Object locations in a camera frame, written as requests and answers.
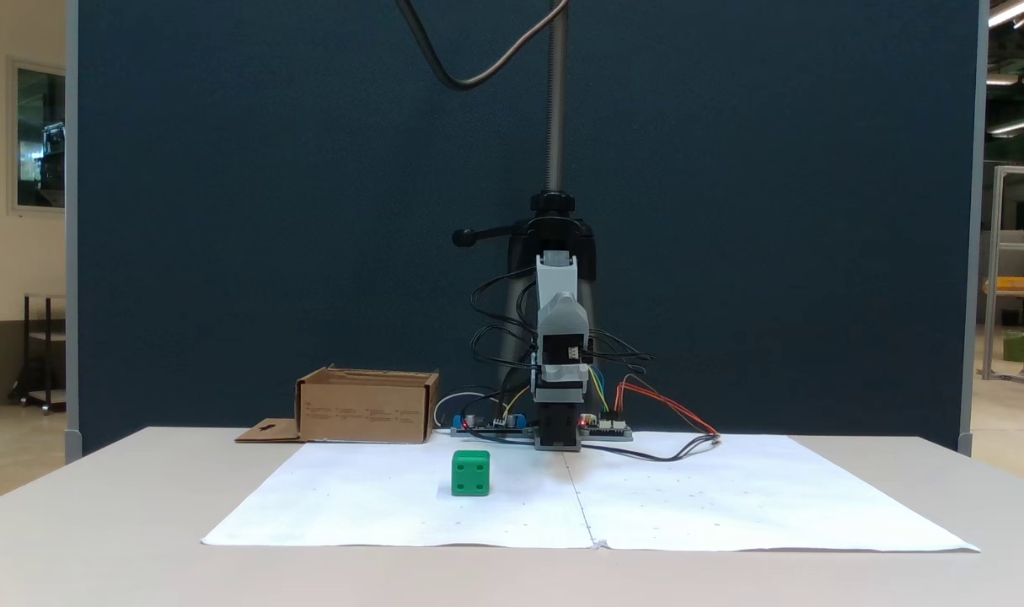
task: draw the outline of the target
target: red wire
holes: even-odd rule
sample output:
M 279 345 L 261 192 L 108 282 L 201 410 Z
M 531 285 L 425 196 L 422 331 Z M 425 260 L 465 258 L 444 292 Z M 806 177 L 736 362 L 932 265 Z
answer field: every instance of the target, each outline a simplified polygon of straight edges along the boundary
M 706 430 L 711 434 L 717 434 L 717 430 L 713 429 L 711 424 L 706 423 L 699 416 L 693 414 L 692 411 L 685 408 L 683 404 L 676 402 L 676 400 L 670 399 L 667 396 L 663 396 L 654 390 L 649 390 L 647 388 L 641 388 L 639 385 L 628 384 L 627 381 L 623 381 L 621 384 L 616 385 L 616 402 L 614 403 L 614 409 L 623 411 L 624 410 L 624 389 L 631 389 L 632 392 L 637 392 L 644 396 L 650 396 L 652 399 L 660 400 L 660 402 L 668 404 L 671 409 L 679 414 L 688 416 L 688 418 L 695 420 L 695 422 L 702 424 Z

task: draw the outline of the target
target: wall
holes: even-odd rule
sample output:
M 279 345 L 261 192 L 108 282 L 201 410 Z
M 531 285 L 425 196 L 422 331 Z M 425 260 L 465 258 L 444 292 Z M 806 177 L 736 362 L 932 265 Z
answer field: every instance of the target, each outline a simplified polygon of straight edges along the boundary
M 455 74 L 539 12 L 419 10 Z M 504 252 L 450 233 L 541 187 L 544 42 L 452 93 L 391 1 L 86 2 L 79 27 L 85 450 L 290 415 L 331 361 L 492 381 L 468 296 Z M 651 383 L 723 432 L 957 445 L 982 28 L 975 1 L 573 3 L 566 187 Z
M 22 296 L 65 291 L 61 215 L 7 215 L 7 56 L 65 66 L 65 0 L 0 0 L 0 394 L 22 364 Z

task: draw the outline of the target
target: white cable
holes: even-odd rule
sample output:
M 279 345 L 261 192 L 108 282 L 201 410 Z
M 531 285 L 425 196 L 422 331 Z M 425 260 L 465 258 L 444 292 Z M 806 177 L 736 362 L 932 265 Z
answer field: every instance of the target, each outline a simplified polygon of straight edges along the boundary
M 440 408 L 440 405 L 443 404 L 445 402 L 445 400 L 447 400 L 447 399 L 454 399 L 455 396 L 477 396 L 477 397 L 480 398 L 480 397 L 484 396 L 484 394 L 482 394 L 481 392 L 455 392 L 455 394 L 447 394 L 445 397 L 443 397 L 443 399 L 437 400 L 437 406 L 433 407 L 433 424 L 434 424 L 434 426 L 436 426 L 436 427 L 440 426 L 440 423 L 437 422 L 437 409 Z M 501 403 L 500 400 L 497 400 L 493 396 L 489 396 L 488 399 L 493 400 L 493 402 L 495 402 L 497 404 Z

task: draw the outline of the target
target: open cardboard box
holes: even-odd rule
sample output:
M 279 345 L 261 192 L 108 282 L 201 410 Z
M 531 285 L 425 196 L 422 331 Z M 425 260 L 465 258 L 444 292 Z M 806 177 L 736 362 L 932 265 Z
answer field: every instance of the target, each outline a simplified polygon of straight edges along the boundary
M 295 419 L 266 419 L 236 442 L 425 442 L 440 374 L 319 368 L 295 384 Z

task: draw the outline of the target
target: wooden table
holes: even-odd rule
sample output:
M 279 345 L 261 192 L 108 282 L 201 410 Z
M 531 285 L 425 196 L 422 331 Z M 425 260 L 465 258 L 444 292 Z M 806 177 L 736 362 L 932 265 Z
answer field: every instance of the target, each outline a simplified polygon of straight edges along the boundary
M 226 548 L 299 445 L 151 428 L 0 498 L 0 607 L 1024 605 L 1024 480 L 916 438 L 797 437 L 971 553 Z

